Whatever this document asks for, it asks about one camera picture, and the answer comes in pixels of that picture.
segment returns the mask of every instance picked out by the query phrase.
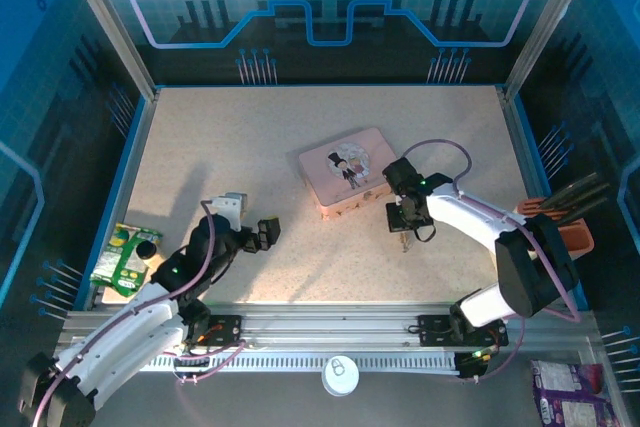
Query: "orange container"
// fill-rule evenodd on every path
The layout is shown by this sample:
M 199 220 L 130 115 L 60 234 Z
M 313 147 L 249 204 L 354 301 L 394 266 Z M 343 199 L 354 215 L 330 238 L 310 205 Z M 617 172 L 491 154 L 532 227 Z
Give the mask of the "orange container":
M 553 220 L 560 220 L 567 212 L 562 210 L 542 210 L 539 208 L 540 204 L 545 199 L 538 197 L 534 199 L 523 200 L 516 207 L 516 212 L 527 217 L 534 217 L 538 214 L 545 214 L 551 217 Z M 584 219 L 576 220 L 568 225 L 558 227 L 564 245 L 567 246 L 569 255 L 573 260 L 582 257 L 584 254 L 588 254 L 593 250 L 595 243 L 593 242 L 593 236 L 587 223 Z

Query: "black bracket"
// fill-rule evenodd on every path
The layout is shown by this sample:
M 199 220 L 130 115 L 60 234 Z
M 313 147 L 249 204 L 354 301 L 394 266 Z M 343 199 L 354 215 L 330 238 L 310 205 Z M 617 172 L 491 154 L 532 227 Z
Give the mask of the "black bracket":
M 465 335 L 462 342 L 454 338 L 448 315 L 419 315 L 418 325 L 409 332 L 420 335 L 420 347 L 491 347 L 509 345 L 504 322 L 496 320 Z
M 223 347 L 239 341 L 241 335 L 242 316 L 211 314 L 207 330 L 199 339 L 196 339 L 196 345 L 198 347 Z

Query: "green snack package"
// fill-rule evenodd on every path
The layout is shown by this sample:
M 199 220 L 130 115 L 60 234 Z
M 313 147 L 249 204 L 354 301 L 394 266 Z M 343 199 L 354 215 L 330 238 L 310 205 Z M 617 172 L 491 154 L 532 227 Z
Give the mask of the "green snack package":
M 142 287 L 147 265 L 136 254 L 140 242 L 148 240 L 158 245 L 162 234 L 156 230 L 116 224 L 109 244 L 98 259 L 91 282 L 113 288 L 130 297 Z

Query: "gray floor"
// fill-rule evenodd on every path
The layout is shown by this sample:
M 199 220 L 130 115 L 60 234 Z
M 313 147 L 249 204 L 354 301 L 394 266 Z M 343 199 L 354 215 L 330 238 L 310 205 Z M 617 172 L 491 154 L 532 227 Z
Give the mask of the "gray floor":
M 518 357 L 480 385 L 362 374 L 356 391 L 343 398 L 330 396 L 317 374 L 221 373 L 196 386 L 179 385 L 170 374 L 138 374 L 92 427 L 539 426 L 531 357 Z

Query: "cartoon sticker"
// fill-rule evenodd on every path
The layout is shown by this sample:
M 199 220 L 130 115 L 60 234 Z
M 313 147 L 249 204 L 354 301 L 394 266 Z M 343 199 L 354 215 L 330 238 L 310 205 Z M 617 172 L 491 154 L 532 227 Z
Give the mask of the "cartoon sticker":
M 343 143 L 331 149 L 327 165 L 333 175 L 349 182 L 355 190 L 361 187 L 360 180 L 367 182 L 371 162 L 367 151 L 358 144 Z

